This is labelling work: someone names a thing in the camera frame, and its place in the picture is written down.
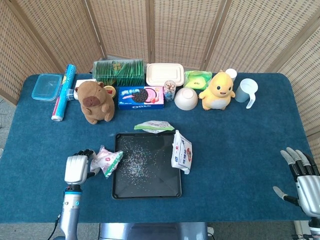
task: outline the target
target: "blue tablecloth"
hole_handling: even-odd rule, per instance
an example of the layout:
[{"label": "blue tablecloth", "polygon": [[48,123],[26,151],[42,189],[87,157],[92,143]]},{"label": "blue tablecloth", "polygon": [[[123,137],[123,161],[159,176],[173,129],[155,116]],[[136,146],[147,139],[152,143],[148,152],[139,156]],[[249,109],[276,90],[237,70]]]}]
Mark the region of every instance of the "blue tablecloth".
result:
[{"label": "blue tablecloth", "polygon": [[[225,111],[183,111],[174,102],[160,110],[119,110],[111,122],[89,124],[78,101],[67,104],[62,122],[51,120],[54,103],[33,100],[37,75],[26,79],[0,161],[0,223],[54,222],[62,209],[66,159],[100,145],[114,148],[119,132],[134,125],[170,122],[192,142],[189,175],[182,174],[182,197],[123,199],[111,197],[112,178],[101,172],[82,186],[80,222],[214,222],[303,220],[302,211],[281,200],[279,186],[296,195],[280,150],[310,148],[289,80],[279,73],[239,73],[256,80],[259,90],[251,109],[234,99]],[[77,74],[75,79],[88,79]]]}]

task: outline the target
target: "snack bag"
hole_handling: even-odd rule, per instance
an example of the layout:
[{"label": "snack bag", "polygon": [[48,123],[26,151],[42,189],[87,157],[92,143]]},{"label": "snack bag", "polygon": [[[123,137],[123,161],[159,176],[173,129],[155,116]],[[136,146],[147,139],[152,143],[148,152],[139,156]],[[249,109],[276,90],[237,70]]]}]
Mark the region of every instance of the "snack bag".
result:
[{"label": "snack bag", "polygon": [[145,121],[134,126],[134,130],[143,130],[148,133],[158,134],[164,131],[172,131],[175,129],[167,121]]},{"label": "snack bag", "polygon": [[108,178],[117,168],[123,156],[123,151],[111,152],[105,149],[105,146],[101,145],[100,151],[91,161],[90,172],[97,173],[97,171],[99,172],[99,168],[101,168],[104,176]]},{"label": "snack bag", "polygon": [[186,71],[184,75],[183,87],[199,90],[205,90],[212,78],[210,71]]},{"label": "snack bag", "polygon": [[181,169],[184,174],[190,173],[192,163],[192,144],[178,130],[175,131],[173,140],[171,166]]}]

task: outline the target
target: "woven panel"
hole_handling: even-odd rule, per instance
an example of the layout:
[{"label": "woven panel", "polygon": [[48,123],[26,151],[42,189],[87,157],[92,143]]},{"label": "woven panel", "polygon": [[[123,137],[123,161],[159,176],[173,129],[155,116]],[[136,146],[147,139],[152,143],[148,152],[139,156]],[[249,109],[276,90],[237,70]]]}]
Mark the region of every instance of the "woven panel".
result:
[{"label": "woven panel", "polygon": [[29,75],[54,73],[58,69],[42,55],[4,1],[0,2],[0,12],[0,89],[16,104]]},{"label": "woven panel", "polygon": [[207,70],[264,72],[319,5],[319,0],[233,0]]},{"label": "woven panel", "polygon": [[155,0],[155,62],[199,69],[220,3],[220,0]]},{"label": "woven panel", "polygon": [[312,155],[314,157],[314,161],[320,169],[320,137],[309,141],[309,145],[312,151]]},{"label": "woven panel", "polygon": [[17,2],[63,69],[75,64],[78,73],[86,73],[101,57],[80,0]]},{"label": "woven panel", "polygon": [[109,55],[148,62],[144,0],[89,1]]},{"label": "woven panel", "polygon": [[291,81],[304,130],[320,127],[320,27],[282,66]]}]

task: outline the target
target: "clear plastic container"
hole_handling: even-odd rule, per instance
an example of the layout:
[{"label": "clear plastic container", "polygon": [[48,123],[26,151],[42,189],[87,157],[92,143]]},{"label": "clear plastic container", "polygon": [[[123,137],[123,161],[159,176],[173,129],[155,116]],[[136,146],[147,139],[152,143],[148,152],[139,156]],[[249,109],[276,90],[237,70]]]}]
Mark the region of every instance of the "clear plastic container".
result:
[{"label": "clear plastic container", "polygon": [[40,74],[32,91],[35,100],[55,102],[61,86],[62,75]]},{"label": "clear plastic container", "polygon": [[173,99],[175,99],[175,94],[176,94],[176,83],[172,80],[167,80],[164,83],[163,86],[163,95],[164,99],[167,102],[171,102]]}]

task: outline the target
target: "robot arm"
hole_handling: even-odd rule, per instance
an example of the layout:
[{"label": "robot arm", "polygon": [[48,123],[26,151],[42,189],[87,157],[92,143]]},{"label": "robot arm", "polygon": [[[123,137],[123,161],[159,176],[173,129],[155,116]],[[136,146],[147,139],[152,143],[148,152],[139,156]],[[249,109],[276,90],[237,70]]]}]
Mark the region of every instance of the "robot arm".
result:
[{"label": "robot arm", "polygon": [[281,155],[289,165],[295,181],[298,198],[289,196],[277,186],[273,187],[275,193],[283,200],[300,206],[309,217],[310,231],[314,239],[320,238],[320,173],[314,159],[299,150],[290,147],[282,150]]},{"label": "robot arm", "polygon": [[87,178],[95,176],[98,172],[89,172],[89,160],[96,156],[89,149],[79,151],[66,160],[64,181],[68,184],[64,190],[64,199],[61,212],[60,228],[65,236],[56,237],[54,240],[78,240],[77,228],[81,203],[81,184]]}]

